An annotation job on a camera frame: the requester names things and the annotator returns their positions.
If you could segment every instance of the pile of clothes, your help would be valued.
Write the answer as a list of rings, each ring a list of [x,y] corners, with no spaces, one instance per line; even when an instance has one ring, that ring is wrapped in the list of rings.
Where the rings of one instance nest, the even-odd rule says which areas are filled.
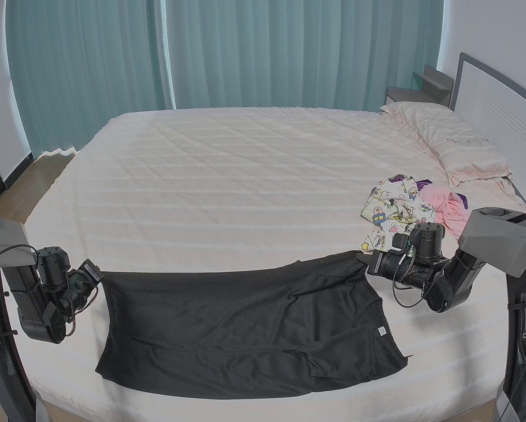
[[[453,193],[449,187],[428,179],[416,182],[413,177],[398,174],[379,181],[361,216],[377,228],[366,236],[360,249],[388,251],[396,233],[409,235],[419,222],[442,223],[458,239],[470,210],[466,197]]]

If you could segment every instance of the curtain fold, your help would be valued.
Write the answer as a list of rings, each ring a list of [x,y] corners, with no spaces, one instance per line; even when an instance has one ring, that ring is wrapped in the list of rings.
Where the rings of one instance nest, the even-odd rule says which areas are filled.
[[[120,114],[172,108],[155,9],[155,0],[7,0],[11,80],[35,157],[83,148]]]
[[[377,110],[436,66],[443,0],[165,0],[177,108]]]

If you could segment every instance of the nightstand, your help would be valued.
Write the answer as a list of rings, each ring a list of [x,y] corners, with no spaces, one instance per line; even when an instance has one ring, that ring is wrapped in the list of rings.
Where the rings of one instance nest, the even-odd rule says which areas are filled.
[[[394,102],[427,102],[449,106],[453,79],[436,68],[425,65],[423,73],[413,73],[421,80],[421,90],[406,88],[386,89],[386,105]]]

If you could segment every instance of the bed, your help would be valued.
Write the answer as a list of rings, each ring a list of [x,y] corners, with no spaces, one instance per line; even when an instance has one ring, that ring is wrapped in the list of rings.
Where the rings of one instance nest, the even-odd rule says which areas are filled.
[[[459,71],[453,109],[481,132],[483,123],[494,133],[509,127],[515,149],[526,154],[518,128],[520,121],[526,128],[526,95],[465,55]],[[494,137],[526,198],[526,176],[516,180],[526,158],[510,158],[511,146]],[[60,245],[72,265],[90,258],[103,270],[279,267],[357,249],[372,229],[360,217],[371,188],[398,173],[447,180],[426,146],[386,113],[221,108],[124,114],[69,163],[26,230],[37,248]],[[455,192],[467,195],[471,207],[526,211],[508,179],[468,181]],[[447,236],[443,254],[452,256],[456,246]],[[27,338],[16,316],[11,324],[20,333],[15,339],[29,380],[43,399],[97,422],[442,421],[495,397],[507,344],[502,272],[485,266],[470,298],[444,314],[426,305],[403,309],[391,283],[369,282],[384,300],[398,347],[413,355],[408,366],[380,380],[301,397],[190,399],[103,380],[94,371],[109,327],[102,292],[60,345]],[[13,301],[8,306],[16,313]]]

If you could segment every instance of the white headboard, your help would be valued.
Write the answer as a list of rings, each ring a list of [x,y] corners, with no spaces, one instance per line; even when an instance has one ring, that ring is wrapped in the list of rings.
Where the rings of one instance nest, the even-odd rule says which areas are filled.
[[[461,53],[450,108],[508,159],[526,201],[526,89]]]

